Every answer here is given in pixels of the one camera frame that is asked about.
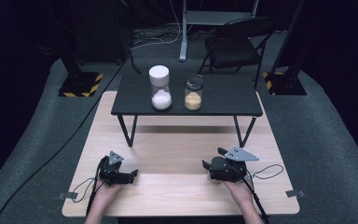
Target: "light wooden tabletop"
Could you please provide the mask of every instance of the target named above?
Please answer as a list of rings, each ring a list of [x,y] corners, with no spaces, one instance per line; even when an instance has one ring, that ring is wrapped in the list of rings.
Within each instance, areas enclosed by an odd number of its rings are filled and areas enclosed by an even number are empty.
[[[163,216],[231,216],[241,211],[227,188],[210,180],[202,167],[202,160],[210,162],[220,156],[217,148],[227,150],[238,144],[232,117],[200,116],[139,116],[133,147],[128,147],[117,117],[111,115],[116,92],[107,91],[99,103],[89,136],[69,188],[95,176],[101,158],[113,150],[124,158],[121,173],[138,169],[133,184],[123,188],[106,215],[114,217]],[[128,130],[132,117],[124,117]],[[246,130],[251,117],[238,117],[241,130]],[[251,174],[280,164],[283,172],[270,179],[254,179],[255,192],[268,215],[289,215],[299,211],[296,197],[287,198],[285,192],[292,184],[266,113],[257,118],[245,149],[259,158],[247,161]],[[273,166],[259,174],[268,177],[279,173]],[[86,190],[86,184],[76,190],[77,199]],[[84,217],[90,190],[85,198],[74,203],[66,199],[62,213],[67,217]]]

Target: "gray carpet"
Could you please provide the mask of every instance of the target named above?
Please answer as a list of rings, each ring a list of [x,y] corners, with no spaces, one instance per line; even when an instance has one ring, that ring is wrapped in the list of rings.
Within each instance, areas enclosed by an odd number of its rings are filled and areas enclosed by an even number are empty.
[[[134,63],[142,71],[140,76],[147,76],[148,69],[156,64],[166,65],[173,74],[197,73],[205,54],[202,38],[189,41],[184,63],[178,61],[180,40],[133,49]],[[284,34],[277,33],[268,42],[262,71],[268,71],[273,65],[283,39]],[[27,178],[48,163],[15,194],[1,214],[0,223],[84,221],[81,217],[64,217],[63,201],[57,197],[69,189],[99,97],[103,91],[117,90],[120,77],[134,70],[131,60],[121,69],[114,63],[87,63],[81,69],[103,74],[93,97],[59,97],[66,70],[61,61],[51,67],[34,117],[0,172],[0,210]],[[242,68],[239,76],[254,73],[255,67]],[[299,79],[308,93],[306,96],[271,96],[262,78],[258,83],[258,92],[293,187],[307,193],[298,199],[298,214],[270,217],[270,223],[358,223],[358,147],[324,90],[307,74],[300,73]],[[162,223],[168,219],[118,221]],[[116,223],[117,220],[107,217],[104,222]]]

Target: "white cap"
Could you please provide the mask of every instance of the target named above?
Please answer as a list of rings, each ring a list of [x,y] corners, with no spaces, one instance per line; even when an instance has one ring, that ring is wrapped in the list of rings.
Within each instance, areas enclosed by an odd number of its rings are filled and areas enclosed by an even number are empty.
[[[150,82],[153,86],[163,87],[170,82],[170,71],[166,66],[156,65],[149,70]]]

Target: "desk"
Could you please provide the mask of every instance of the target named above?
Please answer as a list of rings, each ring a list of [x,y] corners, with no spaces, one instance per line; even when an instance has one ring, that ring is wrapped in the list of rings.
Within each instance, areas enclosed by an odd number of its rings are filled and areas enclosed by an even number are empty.
[[[223,25],[226,22],[238,19],[252,18],[257,10],[258,0],[254,0],[251,12],[221,12],[221,11],[189,11],[187,10],[187,0],[183,0],[182,18],[182,45],[180,48],[179,62],[186,60],[187,52],[187,25]]]
[[[116,94],[115,91],[103,94],[69,191],[87,178],[94,177],[98,162],[113,150],[124,158],[120,172],[139,169],[139,174],[132,185],[120,191],[107,209],[107,216],[241,214],[227,188],[223,184],[211,183],[208,172],[201,164],[201,160],[210,161],[216,157],[218,147],[231,149],[238,141],[231,117],[140,117],[137,144],[128,147],[117,118],[110,113]],[[248,117],[239,119],[242,124],[250,120]],[[247,162],[251,173],[276,163],[284,167],[265,113],[257,119],[246,148],[260,159]],[[267,169],[260,175],[270,176],[279,171],[279,168]],[[85,189],[83,185],[76,192],[82,195]],[[297,199],[285,195],[291,189],[285,169],[271,179],[255,179],[255,192],[268,215],[295,214],[299,211]],[[67,217],[84,217],[89,197],[90,190],[80,203],[66,199],[62,213]]]
[[[149,76],[127,74],[122,77],[113,104],[112,115],[117,115],[129,147],[132,147],[138,115],[142,116],[232,116],[239,146],[245,146],[257,117],[263,115],[253,81],[238,75],[208,75],[203,78],[202,104],[196,111],[185,107],[185,83],[188,74],[170,74],[172,105],[166,110],[152,106]],[[134,116],[129,136],[123,116]],[[242,138],[237,116],[253,117]]]

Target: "table leg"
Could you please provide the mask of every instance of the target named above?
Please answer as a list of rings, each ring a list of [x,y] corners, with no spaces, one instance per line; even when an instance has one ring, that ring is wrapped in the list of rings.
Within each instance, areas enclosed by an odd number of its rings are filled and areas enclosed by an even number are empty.
[[[246,135],[243,138],[243,140],[241,137],[240,125],[238,124],[237,116],[233,116],[233,117],[234,117],[234,122],[235,122],[235,129],[237,130],[238,140],[240,142],[240,147],[244,147],[246,144],[246,141],[249,138],[249,134],[251,133],[253,126],[255,125],[256,117],[252,117],[251,123],[249,124],[248,130],[246,131]]]
[[[183,0],[183,17],[182,17],[182,45],[180,47],[179,62],[186,60],[187,52],[187,1]]]
[[[128,133],[127,128],[126,128],[126,124],[124,123],[123,116],[122,115],[117,115],[117,118],[118,118],[118,122],[120,123],[121,129],[123,130],[124,137],[126,138],[127,145],[129,145],[129,147],[132,147],[133,137],[135,136],[136,121],[138,119],[138,116],[135,115],[135,117],[133,118],[131,137],[129,137],[129,133]]]

